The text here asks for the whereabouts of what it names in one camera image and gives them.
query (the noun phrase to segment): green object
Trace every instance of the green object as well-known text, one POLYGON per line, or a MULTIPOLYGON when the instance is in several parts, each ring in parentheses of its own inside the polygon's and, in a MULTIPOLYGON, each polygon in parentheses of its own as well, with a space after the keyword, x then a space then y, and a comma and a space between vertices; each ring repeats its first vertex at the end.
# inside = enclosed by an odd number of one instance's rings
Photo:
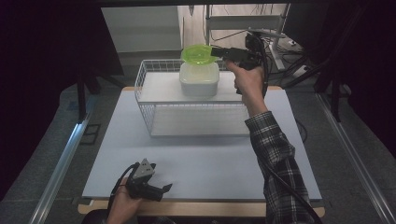
POLYGON ((190 64, 210 64, 217 59, 211 52, 212 47, 208 45, 191 45, 181 51, 181 59, 190 64))

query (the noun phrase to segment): wrist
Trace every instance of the wrist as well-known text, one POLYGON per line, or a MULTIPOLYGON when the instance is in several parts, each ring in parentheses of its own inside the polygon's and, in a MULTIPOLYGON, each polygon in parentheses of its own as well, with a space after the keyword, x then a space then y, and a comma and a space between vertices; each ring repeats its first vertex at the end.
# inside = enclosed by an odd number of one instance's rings
POLYGON ((254 96, 243 96, 243 102, 247 107, 247 112, 250 117, 268 111, 261 94, 256 94, 254 96))

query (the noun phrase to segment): plaid shirt sleeve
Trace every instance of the plaid shirt sleeve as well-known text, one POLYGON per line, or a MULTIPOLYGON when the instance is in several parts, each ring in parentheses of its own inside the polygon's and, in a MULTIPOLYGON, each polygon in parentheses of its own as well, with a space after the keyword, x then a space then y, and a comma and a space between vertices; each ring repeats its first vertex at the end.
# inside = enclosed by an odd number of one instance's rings
POLYGON ((309 203, 300 169, 294 159, 294 146, 280 130, 272 112, 256 115, 245 123, 250 130, 251 145, 265 179, 266 223, 314 223, 305 208, 263 166, 264 163, 268 164, 309 203))

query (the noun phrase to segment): person's arm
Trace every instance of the person's arm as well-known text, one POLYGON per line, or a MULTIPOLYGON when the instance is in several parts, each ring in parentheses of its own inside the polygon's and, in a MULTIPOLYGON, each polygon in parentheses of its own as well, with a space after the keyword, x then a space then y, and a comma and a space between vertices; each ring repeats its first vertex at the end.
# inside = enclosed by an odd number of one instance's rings
POLYGON ((250 118, 246 125, 250 140, 264 175, 264 195, 267 201, 268 223, 313 223, 305 208, 270 174, 268 168, 288 183, 307 202, 306 191, 299 167, 294 159, 294 147, 280 130, 273 114, 262 97, 263 71, 260 67, 247 71, 226 61, 235 74, 235 87, 242 92, 242 101, 250 118))

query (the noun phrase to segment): finger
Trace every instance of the finger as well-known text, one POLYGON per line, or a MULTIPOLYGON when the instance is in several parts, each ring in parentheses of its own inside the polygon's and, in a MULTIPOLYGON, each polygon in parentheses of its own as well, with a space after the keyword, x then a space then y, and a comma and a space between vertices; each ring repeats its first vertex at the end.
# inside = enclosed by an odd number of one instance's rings
POLYGON ((225 66, 228 70, 232 71, 236 76, 242 70, 242 68, 238 67, 233 61, 226 60, 225 66))
POLYGON ((128 180, 128 177, 124 177, 122 180, 121 180, 121 185, 125 185, 126 184, 126 181, 128 180))

